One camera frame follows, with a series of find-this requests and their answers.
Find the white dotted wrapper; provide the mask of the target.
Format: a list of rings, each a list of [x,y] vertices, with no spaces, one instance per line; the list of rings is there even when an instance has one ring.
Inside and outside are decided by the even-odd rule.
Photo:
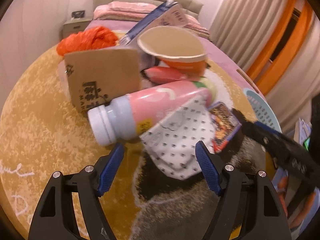
[[[213,150],[215,128],[206,100],[198,95],[164,117],[140,136],[144,150],[167,177],[186,180],[201,172],[195,145],[204,142]]]

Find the colourful patterned box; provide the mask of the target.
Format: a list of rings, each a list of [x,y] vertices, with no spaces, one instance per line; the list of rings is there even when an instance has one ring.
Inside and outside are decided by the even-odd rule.
[[[220,153],[239,131],[241,123],[221,101],[213,104],[209,112],[215,128],[212,139],[213,149],[215,153]]]

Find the pink yogurt drink bottle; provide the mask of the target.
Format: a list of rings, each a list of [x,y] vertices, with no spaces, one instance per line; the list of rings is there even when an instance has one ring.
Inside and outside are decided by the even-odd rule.
[[[118,139],[138,137],[197,95],[204,97],[208,107],[216,94],[216,86],[206,77],[198,81],[174,81],[126,94],[113,99],[108,106],[90,109],[88,120],[98,144],[107,146]]]

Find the brown paper bag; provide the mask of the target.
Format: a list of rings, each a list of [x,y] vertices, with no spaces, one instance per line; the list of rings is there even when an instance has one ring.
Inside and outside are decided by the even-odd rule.
[[[140,90],[140,57],[135,49],[77,51],[64,59],[71,102],[80,113]]]

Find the pink snack packet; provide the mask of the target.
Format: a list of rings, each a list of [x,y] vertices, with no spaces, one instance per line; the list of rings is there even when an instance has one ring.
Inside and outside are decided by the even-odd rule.
[[[186,80],[188,77],[178,70],[170,67],[154,66],[142,71],[152,83],[161,85],[165,83]]]

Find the orange paper cup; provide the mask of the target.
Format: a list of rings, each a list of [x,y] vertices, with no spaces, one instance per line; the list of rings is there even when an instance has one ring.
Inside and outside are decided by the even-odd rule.
[[[207,53],[200,39],[175,26],[157,26],[140,35],[139,48],[155,56],[169,67],[190,76],[202,76],[207,65]]]

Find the orange plastic bag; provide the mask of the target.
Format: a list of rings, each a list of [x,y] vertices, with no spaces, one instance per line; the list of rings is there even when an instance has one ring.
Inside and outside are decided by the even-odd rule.
[[[98,26],[64,38],[56,48],[60,56],[85,50],[96,50],[116,46],[117,35],[110,29]]]

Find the blue white carton box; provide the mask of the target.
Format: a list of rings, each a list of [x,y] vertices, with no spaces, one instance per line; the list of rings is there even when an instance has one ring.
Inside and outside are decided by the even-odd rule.
[[[184,27],[188,24],[188,19],[183,12],[180,3],[167,0],[160,4],[152,12],[148,13],[133,28],[131,28],[119,41],[121,46],[135,43],[137,38],[145,31],[157,26],[177,26]]]

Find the light blue laundry basket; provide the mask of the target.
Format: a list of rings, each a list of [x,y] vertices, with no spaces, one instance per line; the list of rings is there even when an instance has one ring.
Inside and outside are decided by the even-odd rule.
[[[281,133],[282,130],[278,119],[268,103],[258,93],[251,89],[245,88],[243,92],[247,97],[257,120]]]

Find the round panda rug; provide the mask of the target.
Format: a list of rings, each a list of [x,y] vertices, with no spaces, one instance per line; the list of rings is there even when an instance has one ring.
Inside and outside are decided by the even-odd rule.
[[[57,75],[55,47],[22,74],[1,114],[1,205],[27,237],[40,196],[53,172],[79,172],[110,147],[97,144],[88,120],[67,100]],[[125,155],[110,191],[101,199],[117,239],[201,239],[218,197],[202,174],[165,176],[139,140]]]

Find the wooden bed brush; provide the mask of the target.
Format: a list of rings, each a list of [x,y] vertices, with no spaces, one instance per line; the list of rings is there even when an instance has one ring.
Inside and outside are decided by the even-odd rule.
[[[240,68],[236,70],[239,75],[241,75],[248,84],[250,84],[250,86],[255,90],[256,93],[260,93],[259,89],[257,88],[257,86],[254,84],[254,82],[250,79],[250,77]]]

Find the bed with purple cover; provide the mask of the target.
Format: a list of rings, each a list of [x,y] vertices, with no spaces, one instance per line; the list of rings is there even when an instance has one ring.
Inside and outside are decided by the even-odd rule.
[[[85,30],[94,28],[97,26],[104,26],[112,31],[122,31],[127,33],[132,29],[137,22],[133,21],[119,21],[119,20],[92,20]],[[254,85],[251,86],[245,78],[238,72],[241,70],[238,65],[233,62],[223,51],[217,48],[212,42],[206,38],[199,37],[206,52],[208,59],[214,61],[219,67],[221,67],[241,88],[249,88],[251,90],[257,90],[256,92],[263,98],[263,94]]]

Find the grey bedside table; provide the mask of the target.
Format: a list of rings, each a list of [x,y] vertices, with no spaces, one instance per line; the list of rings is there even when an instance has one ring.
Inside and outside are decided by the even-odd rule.
[[[71,34],[77,34],[80,31],[84,31],[91,21],[91,18],[75,18],[73,20],[67,20],[63,24],[62,38],[67,38]]]

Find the pink folded blanket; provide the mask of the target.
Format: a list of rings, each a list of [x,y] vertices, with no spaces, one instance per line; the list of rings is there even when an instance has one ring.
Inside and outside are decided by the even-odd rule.
[[[122,12],[122,11],[113,11],[109,8],[108,4],[99,5],[93,12],[94,20],[120,20],[120,21],[133,21],[139,22],[143,19],[147,14],[139,14],[135,12]],[[196,35],[204,38],[209,38],[208,30],[203,27],[199,21],[191,16],[186,14],[188,19],[188,24],[185,28],[190,29]]]

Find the small black clock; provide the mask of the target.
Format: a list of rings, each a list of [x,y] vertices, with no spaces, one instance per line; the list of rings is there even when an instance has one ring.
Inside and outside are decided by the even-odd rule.
[[[84,10],[73,11],[71,13],[71,18],[73,18],[73,19],[84,18],[84,17],[85,17]]]

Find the pink left pillow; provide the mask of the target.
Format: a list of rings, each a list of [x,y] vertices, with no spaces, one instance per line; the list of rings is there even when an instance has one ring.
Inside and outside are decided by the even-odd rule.
[[[157,8],[156,5],[149,3],[120,1],[113,1],[108,6],[113,11],[135,12],[139,14],[148,14]]]

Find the white wardrobe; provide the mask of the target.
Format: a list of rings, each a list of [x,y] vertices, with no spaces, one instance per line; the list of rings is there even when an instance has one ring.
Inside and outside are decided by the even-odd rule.
[[[1,104],[24,71],[56,45],[69,0],[13,0],[1,19]]]

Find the orange curtain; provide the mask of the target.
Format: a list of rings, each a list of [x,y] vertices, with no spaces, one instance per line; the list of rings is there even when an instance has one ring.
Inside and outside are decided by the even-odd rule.
[[[278,43],[285,33],[285,29],[290,21],[297,0],[287,0],[283,13],[264,48],[247,71],[247,75],[252,79],[257,79],[255,83],[263,95],[267,95],[285,74],[289,65],[299,52],[309,31],[313,17],[313,9],[308,1],[304,2],[302,12],[298,22],[289,36],[284,48],[272,64],[263,71],[265,64],[275,51]]]

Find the beige curtain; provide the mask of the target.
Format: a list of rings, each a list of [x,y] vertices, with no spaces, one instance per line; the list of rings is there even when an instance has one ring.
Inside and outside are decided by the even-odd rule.
[[[285,33],[263,71],[272,64],[295,28],[304,2],[297,0]],[[210,28],[211,40],[246,74],[273,33],[287,0],[223,0]],[[311,99],[319,93],[319,18],[313,9],[311,25],[299,52],[274,88],[263,95],[281,129],[311,119]]]

